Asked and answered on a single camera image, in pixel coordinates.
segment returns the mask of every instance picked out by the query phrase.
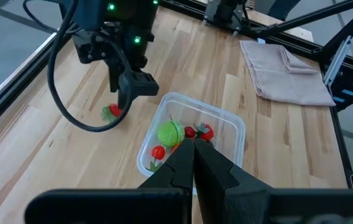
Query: wooden tabletop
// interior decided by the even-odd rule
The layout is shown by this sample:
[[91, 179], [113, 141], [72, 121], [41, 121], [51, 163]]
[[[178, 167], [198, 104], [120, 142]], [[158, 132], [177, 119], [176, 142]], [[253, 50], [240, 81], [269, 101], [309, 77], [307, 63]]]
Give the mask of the wooden tabletop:
[[[160, 91], [138, 97], [127, 118], [105, 133], [88, 133], [66, 121], [48, 91], [44, 69], [0, 118], [0, 223], [22, 223], [25, 206], [46, 190], [139, 186], [146, 177], [137, 169], [138, 150], [169, 91], [240, 116], [247, 128], [243, 168], [260, 180], [273, 187], [346, 188], [329, 108], [257, 97], [239, 47], [239, 40], [248, 38], [200, 25], [158, 9], [145, 71]], [[295, 30], [296, 35], [308, 33]], [[109, 93], [107, 66], [81, 64], [69, 42], [58, 54], [55, 74], [69, 112], [84, 123], [104, 124], [102, 107], [116, 102]], [[201, 223], [196, 198], [193, 204], [193, 222]]]

